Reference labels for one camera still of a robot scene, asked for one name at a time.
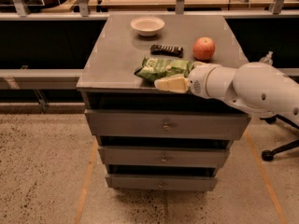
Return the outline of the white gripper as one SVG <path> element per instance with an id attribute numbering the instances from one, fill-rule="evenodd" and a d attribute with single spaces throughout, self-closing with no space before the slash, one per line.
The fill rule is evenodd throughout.
<path id="1" fill-rule="evenodd" d="M 188 79 L 183 75 L 163 77 L 154 81 L 159 91 L 185 93 L 190 86 L 191 92 L 205 99 L 224 99 L 231 89 L 236 70 L 219 64 L 193 62 L 193 70 Z"/>

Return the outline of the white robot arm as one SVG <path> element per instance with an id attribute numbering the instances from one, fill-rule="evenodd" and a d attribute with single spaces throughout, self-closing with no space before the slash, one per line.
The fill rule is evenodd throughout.
<path id="1" fill-rule="evenodd" d="M 217 99 L 262 119 L 280 115 L 299 125 L 299 84 L 270 64 L 246 63 L 229 68 L 197 63 L 186 77 L 163 77 L 154 85 L 160 91 L 189 91 L 205 99 Z"/>

